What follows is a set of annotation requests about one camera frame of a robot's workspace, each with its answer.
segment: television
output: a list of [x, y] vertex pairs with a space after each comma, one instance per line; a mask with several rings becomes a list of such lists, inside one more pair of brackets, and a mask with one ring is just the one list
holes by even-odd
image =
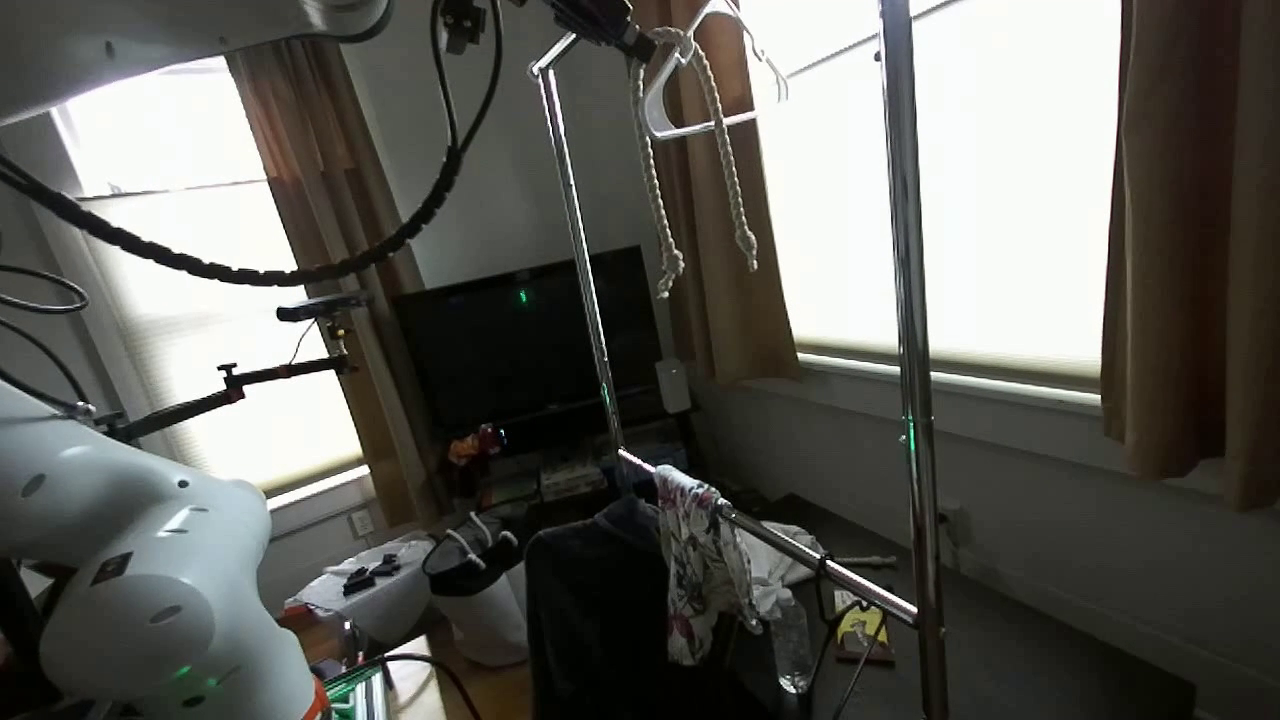
[[[655, 321], [639, 248], [598, 251], [626, 423], [662, 416]], [[425, 404], [446, 430], [510, 427], [512, 453], [607, 430], [576, 262], [542, 262], [396, 300]]]

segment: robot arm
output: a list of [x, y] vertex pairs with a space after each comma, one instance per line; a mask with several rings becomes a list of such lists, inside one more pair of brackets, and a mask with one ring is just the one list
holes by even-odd
[[392, 0], [6, 0], [0, 125], [164, 64], [283, 34], [375, 34]]
[[0, 384], [0, 555], [77, 567], [50, 680], [141, 715], [326, 706], [303, 653], [257, 595], [272, 516], [253, 483], [116, 444]]

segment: wire hanger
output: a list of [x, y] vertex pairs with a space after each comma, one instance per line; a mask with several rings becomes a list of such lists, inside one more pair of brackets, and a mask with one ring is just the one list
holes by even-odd
[[[646, 129], [652, 139], [682, 139], [682, 134], [699, 134], [699, 130], [717, 130], [719, 121], [696, 121], [696, 125], [677, 125], [667, 112], [667, 81], [677, 76], [682, 64], [687, 64], [696, 56], [696, 32], [713, 19], [713, 16], [729, 16], [742, 34], [746, 46], [770, 64], [774, 81], [776, 81], [776, 95], [787, 95], [787, 76], [770, 61], [770, 51], [756, 44], [756, 32], [747, 25], [747, 16], [731, 3], [731, 0], [707, 0], [687, 26], [663, 26], [663, 44], [672, 44], [672, 51], [663, 56], [663, 64], [652, 70], [652, 81], [646, 84]], [[735, 112], [723, 114], [723, 129], [735, 125], [753, 125], [756, 112]]]

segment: metal rack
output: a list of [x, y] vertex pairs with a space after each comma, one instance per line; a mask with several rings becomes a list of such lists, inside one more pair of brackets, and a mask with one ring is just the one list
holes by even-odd
[[[943, 658], [943, 587], [942, 587], [942, 503], [935, 503], [935, 435], [933, 435], [933, 376], [927, 376], [927, 295], [923, 295], [923, 223], [921, 223], [921, 139], [917, 139], [917, 34], [907, 0], [882, 0], [882, 67], [886, 67], [886, 145], [889, 145], [889, 204], [894, 204], [894, 259], [898, 259], [898, 329], [899, 329], [899, 444], [907, 464], [914, 493], [914, 583], [917, 602], [886, 592], [882, 583], [855, 575], [852, 567], [816, 555], [813, 546], [763, 529], [762, 520], [735, 510], [731, 503], [719, 516], [806, 567], [823, 571], [831, 583], [855, 592], [860, 600], [886, 607], [889, 614], [917, 626], [921, 639], [921, 704], [927, 720], [948, 715], [948, 658]], [[593, 240], [585, 223], [585, 204], [573, 169], [573, 145], [556, 84], [556, 64], [576, 46], [568, 32], [536, 64], [531, 81], [542, 89], [542, 109], [550, 125], [550, 145], [559, 169], [559, 200], [573, 223], [576, 275], [585, 295], [585, 321], [593, 336], [593, 361], [599, 378], [599, 401], [607, 411], [607, 435], [620, 457], [646, 472], [646, 461], [626, 453], [620, 408], [612, 390], [603, 313], [593, 275]]]

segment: brown curtain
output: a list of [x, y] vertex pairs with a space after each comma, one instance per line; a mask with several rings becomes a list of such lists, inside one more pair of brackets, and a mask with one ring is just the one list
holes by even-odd
[[1105, 408], [1141, 477], [1280, 499], [1280, 3], [1129, 0]]
[[[706, 0], [646, 3], [646, 26], [687, 26]], [[717, 64], [723, 112], [753, 109], [746, 34], [735, 25], [707, 19], [699, 44]], [[672, 121], [706, 121], [706, 95], [692, 70], [667, 89]], [[655, 145], [672, 230], [683, 248], [687, 272], [672, 292], [677, 352], [696, 378], [795, 376], [795, 340], [781, 292], [763, 163], [756, 125], [731, 129], [731, 147], [747, 196], [753, 230], [762, 240], [762, 272], [747, 272], [731, 240], [731, 211], [723, 200], [719, 154], [713, 134]]]
[[[303, 269], [380, 242], [396, 227], [392, 186], [375, 161], [346, 56], [327, 40], [280, 40], [229, 56], [267, 183]], [[438, 520], [440, 494], [425, 483], [438, 441], [417, 404], [408, 348], [387, 295], [419, 287], [408, 251], [351, 275], [370, 313], [351, 313], [346, 390], [392, 525]]]

